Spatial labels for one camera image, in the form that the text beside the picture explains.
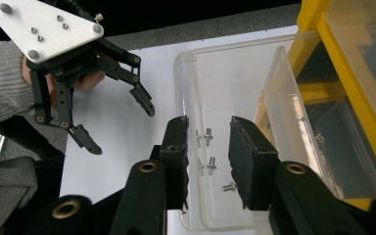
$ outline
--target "small metal part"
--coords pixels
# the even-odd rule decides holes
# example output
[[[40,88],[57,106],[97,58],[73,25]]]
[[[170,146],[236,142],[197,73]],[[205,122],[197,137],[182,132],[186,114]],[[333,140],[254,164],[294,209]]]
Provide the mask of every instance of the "small metal part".
[[[229,185],[222,186],[222,192],[236,192],[237,191],[237,184],[235,184],[233,181],[230,181]]]
[[[295,174],[305,174],[306,173],[306,169],[303,168],[299,164],[288,164],[288,165],[286,165],[286,168],[289,171],[291,171],[292,173],[295,173]]]
[[[197,133],[197,136],[196,136],[197,147],[200,148],[200,147],[201,147],[201,140],[203,139],[203,136],[201,136],[201,135],[198,133],[198,130],[195,130],[195,132]]]
[[[215,157],[210,157],[210,163],[207,164],[207,168],[209,169],[209,175],[212,175],[212,171],[216,169]]]
[[[199,164],[198,170],[200,171],[200,175],[204,176],[204,168],[205,168],[205,166],[203,166],[203,164],[201,164],[201,160],[200,159],[198,159],[198,164]]]
[[[42,122],[44,122],[44,118],[43,118],[43,117],[38,117],[38,118],[36,119],[36,121],[42,123]]]
[[[139,170],[144,173],[150,173],[157,169],[157,165],[155,163],[144,163],[139,166]]]
[[[94,20],[98,23],[104,19],[103,15],[101,13],[96,15],[96,18]]]
[[[93,25],[93,31],[100,33],[100,32],[102,32],[102,27],[99,24],[94,24]]]
[[[62,122],[62,123],[61,123],[61,127],[62,127],[62,128],[67,128],[67,127],[69,127],[69,124],[66,123],[66,122]]]
[[[79,200],[73,199],[58,205],[53,209],[53,217],[57,219],[68,218],[80,210]]]
[[[1,3],[0,4],[0,9],[5,14],[12,14],[12,8],[11,8],[11,6],[8,5],[8,4],[6,4],[6,3]]]
[[[38,52],[35,51],[35,50],[29,50],[29,51],[28,51],[28,56],[29,56],[31,59],[35,59],[35,60],[39,58],[39,54],[38,54]]]
[[[206,139],[206,146],[208,147],[210,145],[210,140],[213,140],[212,130],[210,128],[207,128],[206,135],[204,135],[204,139]]]

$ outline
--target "black background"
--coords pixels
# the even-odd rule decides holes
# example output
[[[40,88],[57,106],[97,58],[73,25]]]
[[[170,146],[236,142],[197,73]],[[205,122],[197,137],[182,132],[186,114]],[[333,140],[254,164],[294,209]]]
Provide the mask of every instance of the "black background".
[[[101,25],[105,29],[105,36],[114,36],[301,3],[302,0],[180,1],[173,3],[79,0],[78,2],[91,16],[101,13],[104,17]],[[56,7],[72,13],[72,9],[64,0],[58,0]],[[9,37],[0,28],[0,40],[8,39]]]

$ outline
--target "person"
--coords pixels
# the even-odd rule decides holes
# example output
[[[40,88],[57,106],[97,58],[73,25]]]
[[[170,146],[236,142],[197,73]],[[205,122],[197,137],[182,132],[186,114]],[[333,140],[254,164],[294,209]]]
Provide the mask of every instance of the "person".
[[[99,56],[107,58],[100,52]],[[0,41],[0,134],[40,158],[13,156],[0,161],[0,232],[12,234],[24,234],[35,215],[58,198],[64,165],[64,154],[24,118],[31,115],[34,105],[29,72],[18,46],[11,40]],[[83,75],[74,88],[90,90],[104,78],[96,70]],[[45,79],[51,106],[57,110],[55,77],[46,74]]]
[[[0,134],[31,150],[40,159],[59,157],[63,153],[24,118],[31,115],[34,104],[29,71],[26,56],[18,46],[11,40],[0,41]],[[104,77],[102,71],[96,70],[85,74],[74,87],[91,90]],[[57,110],[55,78],[50,73],[45,78],[51,105]]]

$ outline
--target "gray sweater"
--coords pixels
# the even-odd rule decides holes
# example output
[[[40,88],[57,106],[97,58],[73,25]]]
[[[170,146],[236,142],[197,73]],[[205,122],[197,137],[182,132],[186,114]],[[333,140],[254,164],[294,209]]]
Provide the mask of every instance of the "gray sweater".
[[[33,107],[32,89],[22,76],[23,53],[12,41],[0,41],[0,121]]]

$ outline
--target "yellow plastic bin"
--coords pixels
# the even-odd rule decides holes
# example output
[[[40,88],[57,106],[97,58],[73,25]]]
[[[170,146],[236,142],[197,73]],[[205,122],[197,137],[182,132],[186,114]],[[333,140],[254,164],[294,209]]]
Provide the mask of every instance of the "yellow plastic bin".
[[[294,75],[299,76],[322,42],[340,78],[300,84],[305,103],[348,97],[376,158],[376,0],[303,0],[298,26],[300,33],[315,31],[319,38],[294,42],[288,54]],[[368,210],[372,198],[342,199]]]

